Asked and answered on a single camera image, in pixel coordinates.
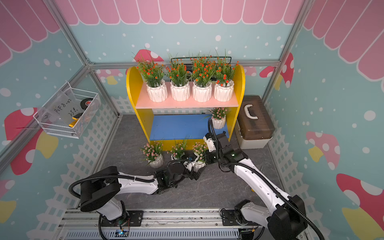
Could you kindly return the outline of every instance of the potted plant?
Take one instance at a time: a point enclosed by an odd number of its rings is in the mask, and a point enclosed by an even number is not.
[[[212,113],[212,122],[215,129],[221,129],[225,126],[225,116],[227,114],[226,108],[214,108],[210,110]]]
[[[207,162],[207,155],[205,151],[208,150],[206,143],[195,142],[193,145],[193,152],[196,155],[196,159],[194,161],[193,170],[197,172],[200,168],[205,167],[205,163]]]
[[[167,99],[168,92],[163,80],[163,67],[152,61],[139,60],[137,69],[147,83],[147,92],[151,101],[159,103]]]
[[[193,98],[198,102],[206,102],[212,96],[211,78],[216,71],[216,62],[210,61],[207,57],[197,57],[192,60],[194,68],[192,79],[194,84],[192,87]]]
[[[144,148],[140,148],[143,151],[143,154],[146,156],[145,161],[148,161],[148,164],[153,168],[159,168],[164,163],[163,155],[161,151],[163,150],[163,144],[161,142],[154,142],[153,145],[147,143]]]
[[[187,139],[184,139],[182,142],[176,142],[175,146],[171,147],[171,151],[167,151],[170,153],[171,160],[178,160],[184,155],[185,147],[187,146]]]
[[[171,67],[166,67],[167,76],[171,79],[170,92],[172,98],[176,101],[185,101],[190,96],[190,86],[188,83],[187,66],[184,65],[182,60],[175,60],[170,62]]]
[[[220,102],[229,101],[232,98],[233,76],[235,75],[235,68],[231,64],[227,63],[227,56],[224,59],[217,57],[217,69],[214,77],[216,78],[216,84],[214,89],[214,98]]]

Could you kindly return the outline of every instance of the black tape roll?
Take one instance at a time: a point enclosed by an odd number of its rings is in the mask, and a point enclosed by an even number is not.
[[[82,100],[80,103],[81,108],[84,110],[87,109],[87,107],[91,104],[92,100],[93,98],[86,98]]]

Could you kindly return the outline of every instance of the blue shelf board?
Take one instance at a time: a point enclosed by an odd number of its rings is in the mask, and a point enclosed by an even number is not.
[[[203,139],[208,133],[208,117],[211,114],[188,115],[155,115],[153,118],[151,141]],[[225,131],[229,137],[227,123],[221,129],[215,129],[216,134]]]

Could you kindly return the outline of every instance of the storage box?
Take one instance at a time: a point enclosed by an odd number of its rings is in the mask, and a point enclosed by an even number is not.
[[[241,149],[263,148],[272,138],[275,127],[259,96],[244,96],[235,124]]]

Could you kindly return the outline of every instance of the white box base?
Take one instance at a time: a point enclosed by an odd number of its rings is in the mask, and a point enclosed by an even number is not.
[[[237,141],[239,142],[239,146],[241,149],[256,149],[256,148],[263,148],[268,143],[270,139],[259,139],[259,140],[245,140],[243,139],[243,136],[240,133],[240,127],[239,123],[236,120],[235,124],[235,133],[237,137]]]

